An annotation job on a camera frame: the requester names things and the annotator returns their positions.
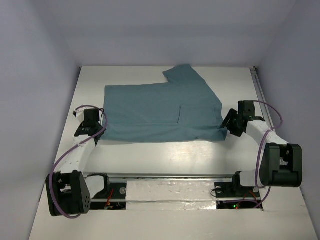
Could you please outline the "teal t shirt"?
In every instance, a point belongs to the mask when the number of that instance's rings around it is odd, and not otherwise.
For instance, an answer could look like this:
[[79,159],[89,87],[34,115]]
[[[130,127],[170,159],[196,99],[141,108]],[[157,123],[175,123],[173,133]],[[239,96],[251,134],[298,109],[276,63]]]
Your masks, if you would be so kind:
[[107,85],[103,140],[128,143],[225,141],[220,99],[188,64],[163,72],[165,83]]

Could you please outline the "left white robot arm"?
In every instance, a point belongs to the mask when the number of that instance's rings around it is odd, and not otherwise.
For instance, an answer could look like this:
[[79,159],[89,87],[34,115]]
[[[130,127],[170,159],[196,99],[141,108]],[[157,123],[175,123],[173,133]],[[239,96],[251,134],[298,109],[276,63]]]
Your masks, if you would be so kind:
[[89,158],[107,128],[105,111],[82,105],[72,114],[80,122],[73,145],[56,161],[45,180],[50,215],[68,219],[87,214],[94,197],[112,194],[107,173],[85,173]]

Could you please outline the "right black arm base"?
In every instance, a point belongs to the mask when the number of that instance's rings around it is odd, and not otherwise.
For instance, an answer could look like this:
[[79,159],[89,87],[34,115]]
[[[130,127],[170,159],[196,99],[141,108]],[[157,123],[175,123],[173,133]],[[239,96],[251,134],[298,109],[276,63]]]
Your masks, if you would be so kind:
[[240,184],[240,172],[236,172],[230,182],[215,182],[210,195],[216,199],[218,210],[263,208],[260,193],[255,193],[253,186]]

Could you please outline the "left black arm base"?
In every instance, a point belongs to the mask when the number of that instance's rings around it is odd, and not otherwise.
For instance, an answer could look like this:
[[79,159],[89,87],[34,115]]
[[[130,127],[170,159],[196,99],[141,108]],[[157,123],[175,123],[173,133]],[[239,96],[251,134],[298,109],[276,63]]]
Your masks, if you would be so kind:
[[90,210],[125,210],[127,183],[124,181],[110,181],[107,174],[102,174],[104,188],[92,199]]

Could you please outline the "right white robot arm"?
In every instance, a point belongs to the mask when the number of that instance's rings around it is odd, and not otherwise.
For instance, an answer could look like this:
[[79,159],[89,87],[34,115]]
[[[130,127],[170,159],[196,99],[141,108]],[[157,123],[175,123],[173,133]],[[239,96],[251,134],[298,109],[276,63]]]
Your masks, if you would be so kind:
[[230,182],[218,182],[213,192],[218,198],[243,198],[250,190],[271,187],[298,188],[302,184],[302,148],[279,137],[275,127],[255,114],[255,101],[242,100],[222,122],[231,135],[251,137],[258,144],[255,169],[237,171]]

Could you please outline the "aluminium right side rail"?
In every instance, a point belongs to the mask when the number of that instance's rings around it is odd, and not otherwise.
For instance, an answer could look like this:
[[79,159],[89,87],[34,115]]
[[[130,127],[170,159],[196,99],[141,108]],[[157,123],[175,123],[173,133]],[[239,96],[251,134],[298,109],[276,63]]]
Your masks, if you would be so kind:
[[[254,84],[254,87],[255,87],[255,91],[256,91],[256,94],[257,94],[257,99],[260,102],[266,103],[266,99],[265,99],[265,96],[264,96],[264,93],[263,93],[263,89],[262,89],[262,86],[261,86],[261,83],[260,83],[260,80],[259,80],[257,69],[256,69],[256,67],[250,67],[249,69],[250,69],[251,77],[252,77],[253,84]],[[259,105],[260,105],[260,108],[261,108],[262,117],[266,120],[266,123],[271,128],[274,127],[273,120],[272,120],[272,117],[271,117],[271,114],[270,114],[270,111],[269,111],[269,107],[267,105],[263,104],[263,103],[259,103]]]

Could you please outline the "aluminium rail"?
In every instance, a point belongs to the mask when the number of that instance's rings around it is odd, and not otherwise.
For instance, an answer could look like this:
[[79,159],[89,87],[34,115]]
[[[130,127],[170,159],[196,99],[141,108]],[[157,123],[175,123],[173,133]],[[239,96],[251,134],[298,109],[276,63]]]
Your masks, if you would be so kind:
[[[264,96],[264,93],[263,93],[263,89],[262,89],[262,86],[261,86],[261,83],[260,83],[260,80],[259,80],[257,69],[256,69],[256,67],[250,67],[249,69],[250,69],[251,77],[252,77],[253,84],[254,84],[254,87],[255,87],[255,91],[256,91],[256,94],[257,94],[257,99],[260,102],[266,103],[266,99],[265,99],[265,96]],[[262,117],[266,120],[266,123],[271,128],[274,127],[273,120],[272,120],[272,117],[271,117],[271,114],[270,114],[270,111],[269,111],[269,107],[267,105],[263,104],[263,103],[259,103],[259,105],[260,105],[260,108],[261,108]]]
[[230,179],[230,174],[180,174],[180,173],[107,173],[110,179]]

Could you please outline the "aluminium front rail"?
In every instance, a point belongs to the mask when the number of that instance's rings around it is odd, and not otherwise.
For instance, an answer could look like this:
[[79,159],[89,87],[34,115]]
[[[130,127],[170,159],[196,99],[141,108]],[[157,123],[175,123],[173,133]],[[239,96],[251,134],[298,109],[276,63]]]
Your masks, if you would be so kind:
[[180,173],[107,173],[110,179],[230,179],[230,174],[180,174]]

